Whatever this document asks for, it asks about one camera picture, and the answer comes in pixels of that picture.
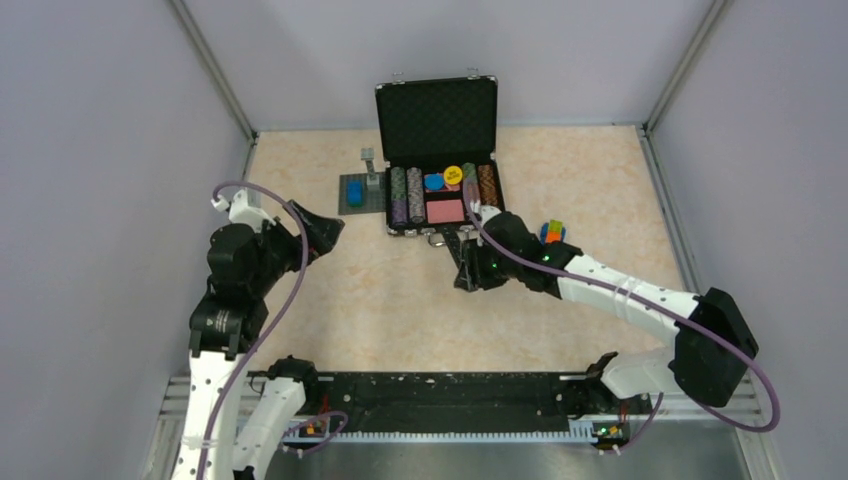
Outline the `black remote control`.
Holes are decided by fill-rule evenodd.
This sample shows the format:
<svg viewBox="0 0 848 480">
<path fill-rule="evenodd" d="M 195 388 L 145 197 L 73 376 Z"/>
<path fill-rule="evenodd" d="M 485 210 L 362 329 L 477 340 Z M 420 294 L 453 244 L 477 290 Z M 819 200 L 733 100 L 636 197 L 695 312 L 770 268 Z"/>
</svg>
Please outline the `black remote control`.
<svg viewBox="0 0 848 480">
<path fill-rule="evenodd" d="M 470 228 L 467 226 L 458 229 L 440 228 L 437 232 L 441 235 L 457 268 L 453 286 L 466 292 L 475 292 L 478 285 L 469 267 L 467 249 L 464 247 L 465 242 L 471 239 Z"/>
</svg>

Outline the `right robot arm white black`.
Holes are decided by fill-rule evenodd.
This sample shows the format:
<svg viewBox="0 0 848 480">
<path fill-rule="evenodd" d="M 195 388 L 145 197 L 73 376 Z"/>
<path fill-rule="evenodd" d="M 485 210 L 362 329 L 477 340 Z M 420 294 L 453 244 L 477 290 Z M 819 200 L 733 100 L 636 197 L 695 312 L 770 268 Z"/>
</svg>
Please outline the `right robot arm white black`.
<svg viewBox="0 0 848 480">
<path fill-rule="evenodd" d="M 676 291 L 609 267 L 565 242 L 544 244 L 523 220 L 483 206 L 481 236 L 463 245 L 471 290 L 515 279 L 527 289 L 605 311 L 661 342 L 637 354 L 614 353 L 586 385 L 589 404 L 612 412 L 642 393 L 683 393 L 715 408 L 726 406 L 748 370 L 743 356 L 759 346 L 735 299 L 712 287 Z"/>
</svg>

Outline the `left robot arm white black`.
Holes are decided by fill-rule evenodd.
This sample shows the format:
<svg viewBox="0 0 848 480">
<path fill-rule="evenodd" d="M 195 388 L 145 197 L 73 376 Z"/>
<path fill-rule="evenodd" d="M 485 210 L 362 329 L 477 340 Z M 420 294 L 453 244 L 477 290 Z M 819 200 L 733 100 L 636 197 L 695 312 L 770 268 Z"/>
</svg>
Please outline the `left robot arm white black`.
<svg viewBox="0 0 848 480">
<path fill-rule="evenodd" d="M 277 361 L 244 426 L 238 424 L 247 363 L 268 317 L 265 298 L 288 272 L 301 273 L 335 247 L 344 222 L 289 204 L 293 235 L 245 191 L 215 199 L 229 222 L 210 237 L 206 292 L 189 320 L 190 391 L 174 479 L 262 479 L 297 413 L 319 404 L 315 365 Z"/>
</svg>

